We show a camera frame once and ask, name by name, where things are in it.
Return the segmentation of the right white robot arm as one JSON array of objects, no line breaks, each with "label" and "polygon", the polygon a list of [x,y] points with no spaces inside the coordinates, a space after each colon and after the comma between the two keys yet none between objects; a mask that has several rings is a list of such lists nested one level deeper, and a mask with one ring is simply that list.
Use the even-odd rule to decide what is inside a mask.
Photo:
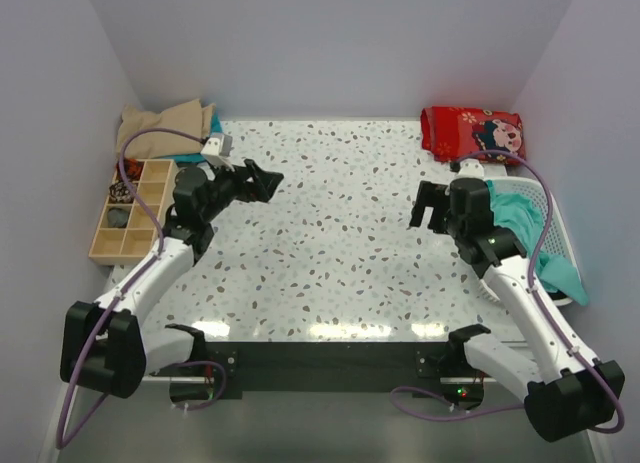
[{"label": "right white robot arm", "polygon": [[448,336],[438,367],[459,376],[479,370],[493,377],[523,405],[534,430],[555,442],[591,430],[614,433],[624,426],[620,408],[625,375],[614,361],[602,361],[562,316],[542,287],[524,246],[494,222],[488,184],[459,178],[448,185],[423,181],[410,224],[452,237],[462,260],[498,297],[525,337],[526,358],[475,324]]}]

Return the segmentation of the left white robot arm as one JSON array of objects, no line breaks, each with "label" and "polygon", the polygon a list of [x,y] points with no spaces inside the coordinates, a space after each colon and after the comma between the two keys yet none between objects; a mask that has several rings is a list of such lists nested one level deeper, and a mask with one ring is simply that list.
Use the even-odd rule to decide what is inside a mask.
[{"label": "left white robot arm", "polygon": [[161,235],[149,253],[112,290],[69,308],[60,362],[64,382],[128,398],[151,373],[175,366],[185,375],[196,375],[205,368],[202,331],[170,324],[145,337],[141,325],[206,253],[214,237],[213,220],[234,201],[269,202],[284,179],[251,159],[214,174],[210,178],[197,166],[181,169]]}]

